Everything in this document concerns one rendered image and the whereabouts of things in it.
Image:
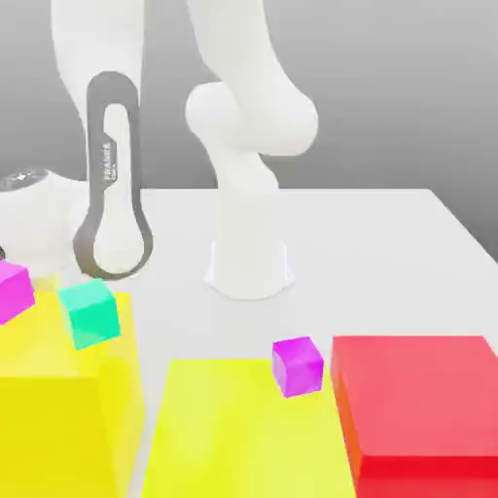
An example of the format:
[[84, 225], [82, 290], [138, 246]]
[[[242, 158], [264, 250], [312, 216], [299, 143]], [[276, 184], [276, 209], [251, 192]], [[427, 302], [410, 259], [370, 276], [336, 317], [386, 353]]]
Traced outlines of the large red box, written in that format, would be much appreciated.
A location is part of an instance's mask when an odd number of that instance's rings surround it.
[[498, 498], [498, 355], [483, 337], [336, 337], [356, 498]]

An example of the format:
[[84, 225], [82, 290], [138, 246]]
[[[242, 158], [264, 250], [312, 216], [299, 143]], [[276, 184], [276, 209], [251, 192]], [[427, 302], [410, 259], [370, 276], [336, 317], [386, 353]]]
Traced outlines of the small magenta cube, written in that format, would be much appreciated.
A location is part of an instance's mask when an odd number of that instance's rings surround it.
[[284, 398], [322, 389], [324, 359], [310, 337], [272, 344], [272, 374]]
[[35, 303], [28, 269], [0, 261], [0, 325], [19, 316]]

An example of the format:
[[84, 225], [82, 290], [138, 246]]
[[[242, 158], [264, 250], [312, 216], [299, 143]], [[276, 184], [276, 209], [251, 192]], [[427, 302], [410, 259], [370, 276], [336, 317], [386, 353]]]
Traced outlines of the small teal cube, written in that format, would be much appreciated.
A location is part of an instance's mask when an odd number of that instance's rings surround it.
[[64, 327], [76, 350], [121, 335], [117, 301], [102, 279], [56, 291]]

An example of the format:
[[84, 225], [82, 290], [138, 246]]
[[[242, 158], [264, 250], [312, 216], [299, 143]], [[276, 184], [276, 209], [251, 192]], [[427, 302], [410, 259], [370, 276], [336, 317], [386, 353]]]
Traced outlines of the large flat yellow box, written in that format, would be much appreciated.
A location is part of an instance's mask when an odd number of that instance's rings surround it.
[[331, 381], [285, 398], [266, 359], [171, 361], [141, 498], [356, 498]]

